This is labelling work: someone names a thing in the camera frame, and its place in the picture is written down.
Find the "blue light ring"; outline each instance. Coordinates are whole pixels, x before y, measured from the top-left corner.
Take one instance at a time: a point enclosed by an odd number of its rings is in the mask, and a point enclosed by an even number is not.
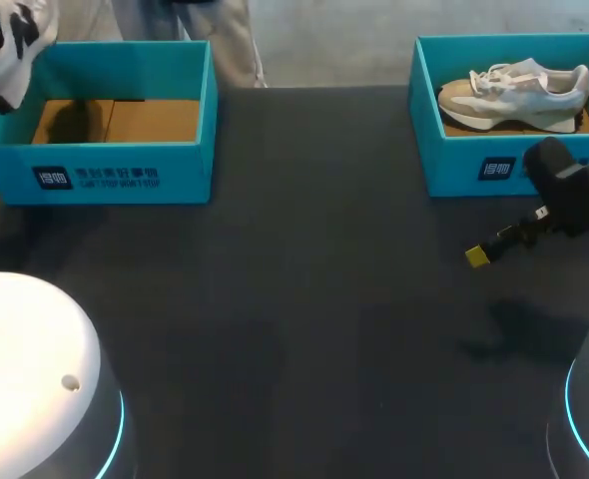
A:
[[[113,463],[113,460],[115,459],[115,456],[117,455],[117,450],[119,449],[119,444],[120,444],[120,442],[122,442],[122,434],[124,433],[124,422],[126,420],[126,406],[124,405],[124,396],[122,395],[121,391],[119,393],[119,400],[120,400],[120,404],[122,406],[122,417],[119,420],[119,429],[117,431],[117,438],[115,439],[115,444],[113,445],[113,450],[109,454],[108,459],[106,460],[106,463],[104,464],[104,467],[102,467],[102,469],[99,471],[99,473],[97,474],[95,479],[102,479],[106,475],[106,472],[111,467],[111,464]]]
[[[578,442],[578,445],[581,446],[581,449],[583,449],[583,452],[585,453],[585,455],[589,459],[589,449],[587,448],[587,446],[585,445],[585,443],[581,439],[581,436],[579,435],[578,430],[576,429],[576,425],[574,424],[574,419],[572,418],[572,412],[570,411],[570,397],[569,397],[570,396],[570,394],[569,394],[570,376],[572,374],[572,369],[574,368],[574,362],[570,366],[570,371],[567,373],[567,379],[565,380],[565,410],[567,412],[567,419],[570,423],[570,427],[572,428],[572,432],[574,433],[574,437],[576,438],[576,442]]]

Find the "shoe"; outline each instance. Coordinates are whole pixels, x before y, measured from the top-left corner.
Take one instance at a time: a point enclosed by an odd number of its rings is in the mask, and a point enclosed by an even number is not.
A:
[[[35,58],[55,43],[58,0],[0,0],[0,113],[20,107]]]
[[[539,130],[574,133],[589,97],[589,70],[548,70],[533,59],[470,72],[469,80],[444,85],[438,105],[448,117],[474,130],[488,131],[516,120]]]

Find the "sneaker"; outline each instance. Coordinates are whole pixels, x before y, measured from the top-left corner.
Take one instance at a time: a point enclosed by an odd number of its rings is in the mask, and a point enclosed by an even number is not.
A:
[[[514,65],[494,65],[487,72],[470,72],[469,80],[443,86],[439,108],[474,130],[488,131],[517,120],[539,130],[574,133],[578,115],[589,97],[589,70],[548,70],[533,59]]]
[[[58,0],[0,0],[0,113],[20,107],[33,61],[55,43]]]

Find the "dark gray tabletop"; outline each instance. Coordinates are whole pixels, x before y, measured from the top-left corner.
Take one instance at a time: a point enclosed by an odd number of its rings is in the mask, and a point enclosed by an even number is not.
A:
[[[231,94],[206,207],[0,206],[0,269],[94,320],[145,479],[550,477],[589,235],[470,269],[536,200],[431,200],[405,97]]]

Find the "shoe sole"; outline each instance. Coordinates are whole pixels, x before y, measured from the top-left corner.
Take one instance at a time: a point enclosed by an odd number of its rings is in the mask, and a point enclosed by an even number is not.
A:
[[[468,117],[455,113],[439,105],[439,108],[448,117],[457,121],[458,123],[469,127],[479,132],[489,132],[499,123],[507,121],[518,121],[526,123],[538,130],[543,130],[552,133],[575,133],[576,132],[576,118],[574,115],[567,117],[567,115],[559,115],[558,113],[542,113],[531,114],[523,116],[515,116],[510,118],[476,118]]]

